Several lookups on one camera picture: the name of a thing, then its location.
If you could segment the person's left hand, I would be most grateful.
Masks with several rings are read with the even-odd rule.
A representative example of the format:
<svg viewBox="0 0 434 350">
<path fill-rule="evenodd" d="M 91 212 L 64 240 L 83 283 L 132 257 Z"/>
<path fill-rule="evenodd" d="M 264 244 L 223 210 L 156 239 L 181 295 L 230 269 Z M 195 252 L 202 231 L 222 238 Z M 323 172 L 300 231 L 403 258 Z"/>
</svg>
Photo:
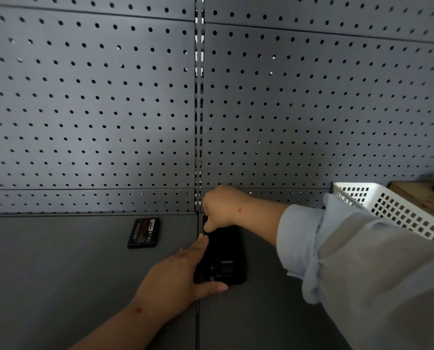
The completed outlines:
<svg viewBox="0 0 434 350">
<path fill-rule="evenodd" d="M 150 304 L 167 322 L 185 311 L 193 302 L 208 296 L 196 296 L 194 273 L 207 246 L 208 236 L 200 234 L 186 249 L 154 265 L 140 283 L 133 298 Z"/>
</svg>

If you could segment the person's right hand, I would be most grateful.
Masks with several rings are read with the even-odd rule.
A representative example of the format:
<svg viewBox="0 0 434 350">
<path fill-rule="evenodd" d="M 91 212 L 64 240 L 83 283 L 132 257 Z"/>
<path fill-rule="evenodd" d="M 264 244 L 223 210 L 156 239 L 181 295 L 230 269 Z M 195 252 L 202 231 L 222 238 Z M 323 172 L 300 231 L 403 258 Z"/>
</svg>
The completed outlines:
<svg viewBox="0 0 434 350">
<path fill-rule="evenodd" d="M 221 228 L 235 225 L 237 214 L 249 196 L 230 186 L 218 186 L 208 191 L 202 201 L 216 201 L 221 205 Z"/>
</svg>

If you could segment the black handheld scanner device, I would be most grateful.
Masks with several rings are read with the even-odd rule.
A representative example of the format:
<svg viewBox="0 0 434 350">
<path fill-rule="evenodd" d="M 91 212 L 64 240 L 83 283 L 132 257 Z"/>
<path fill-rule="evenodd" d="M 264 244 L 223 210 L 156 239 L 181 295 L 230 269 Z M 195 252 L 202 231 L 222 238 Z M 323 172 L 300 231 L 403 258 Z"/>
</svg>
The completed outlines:
<svg viewBox="0 0 434 350">
<path fill-rule="evenodd" d="M 228 286 L 243 284 L 247 280 L 248 264 L 239 227 L 232 225 L 202 233 L 208 236 L 209 242 L 196 267 L 194 282 L 218 281 Z"/>
</svg>

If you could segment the person's left forearm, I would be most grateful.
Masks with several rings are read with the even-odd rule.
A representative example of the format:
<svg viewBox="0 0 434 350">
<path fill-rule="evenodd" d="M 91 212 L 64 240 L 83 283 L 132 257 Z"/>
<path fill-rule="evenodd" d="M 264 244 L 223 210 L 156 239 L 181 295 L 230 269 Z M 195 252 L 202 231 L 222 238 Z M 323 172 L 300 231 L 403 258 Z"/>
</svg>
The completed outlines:
<svg viewBox="0 0 434 350">
<path fill-rule="evenodd" d="M 69 350 L 145 350 L 166 322 L 150 304 L 133 300 Z"/>
</svg>

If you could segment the person's right forearm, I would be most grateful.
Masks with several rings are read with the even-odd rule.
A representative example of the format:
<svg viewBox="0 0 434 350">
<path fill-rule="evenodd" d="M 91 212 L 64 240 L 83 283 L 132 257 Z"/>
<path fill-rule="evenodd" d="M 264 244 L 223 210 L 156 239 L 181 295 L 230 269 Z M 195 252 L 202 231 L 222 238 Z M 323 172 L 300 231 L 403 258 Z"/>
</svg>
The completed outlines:
<svg viewBox="0 0 434 350">
<path fill-rule="evenodd" d="M 280 219 L 289 205 L 245 195 L 238 203 L 235 224 L 275 247 Z"/>
</svg>

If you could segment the black flat battery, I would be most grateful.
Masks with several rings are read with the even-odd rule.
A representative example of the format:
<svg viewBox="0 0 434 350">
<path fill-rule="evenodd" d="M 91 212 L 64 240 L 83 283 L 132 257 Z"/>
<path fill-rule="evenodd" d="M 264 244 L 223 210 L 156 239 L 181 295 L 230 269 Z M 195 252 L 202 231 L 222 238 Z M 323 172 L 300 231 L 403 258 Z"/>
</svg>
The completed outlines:
<svg viewBox="0 0 434 350">
<path fill-rule="evenodd" d="M 159 217 L 136 219 L 127 241 L 127 249 L 156 247 L 160 225 L 161 220 Z"/>
</svg>

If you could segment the slotted metal shelf upright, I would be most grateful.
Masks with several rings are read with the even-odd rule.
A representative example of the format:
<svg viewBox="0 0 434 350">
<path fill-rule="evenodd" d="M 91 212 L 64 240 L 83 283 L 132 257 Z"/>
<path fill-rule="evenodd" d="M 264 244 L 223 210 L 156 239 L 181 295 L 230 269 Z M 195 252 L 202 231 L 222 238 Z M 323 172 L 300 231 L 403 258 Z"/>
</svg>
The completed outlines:
<svg viewBox="0 0 434 350">
<path fill-rule="evenodd" d="M 202 212 L 205 0 L 195 2 L 195 210 Z"/>
</svg>

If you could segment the light blue shirt sleeve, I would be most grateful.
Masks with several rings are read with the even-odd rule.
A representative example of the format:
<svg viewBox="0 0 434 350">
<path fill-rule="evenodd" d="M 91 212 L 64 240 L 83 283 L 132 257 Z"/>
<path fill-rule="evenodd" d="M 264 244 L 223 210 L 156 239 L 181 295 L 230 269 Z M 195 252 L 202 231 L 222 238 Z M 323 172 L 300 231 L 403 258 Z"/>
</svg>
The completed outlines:
<svg viewBox="0 0 434 350">
<path fill-rule="evenodd" d="M 290 205 L 277 252 L 354 350 L 434 350 L 434 241 L 324 195 Z"/>
</svg>

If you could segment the grey pegboard panel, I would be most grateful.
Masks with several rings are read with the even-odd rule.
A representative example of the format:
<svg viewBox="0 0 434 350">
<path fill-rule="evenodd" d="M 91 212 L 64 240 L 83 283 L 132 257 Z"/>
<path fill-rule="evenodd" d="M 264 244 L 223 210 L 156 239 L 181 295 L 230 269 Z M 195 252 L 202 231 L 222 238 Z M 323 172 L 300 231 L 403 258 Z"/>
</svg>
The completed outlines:
<svg viewBox="0 0 434 350">
<path fill-rule="evenodd" d="M 196 0 L 0 0 L 0 215 L 195 210 Z"/>
<path fill-rule="evenodd" d="M 202 191 L 434 182 L 434 0 L 205 0 Z"/>
</svg>

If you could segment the white plastic lattice basket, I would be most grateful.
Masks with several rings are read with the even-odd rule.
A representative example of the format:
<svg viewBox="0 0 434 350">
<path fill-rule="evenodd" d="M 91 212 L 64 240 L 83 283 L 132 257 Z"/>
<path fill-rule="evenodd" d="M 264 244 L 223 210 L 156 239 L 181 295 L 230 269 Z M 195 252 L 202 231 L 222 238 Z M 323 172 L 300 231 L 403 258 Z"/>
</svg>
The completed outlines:
<svg viewBox="0 0 434 350">
<path fill-rule="evenodd" d="M 333 182 L 332 193 L 346 204 L 385 218 L 434 241 L 434 216 L 385 186 L 373 182 Z"/>
</svg>

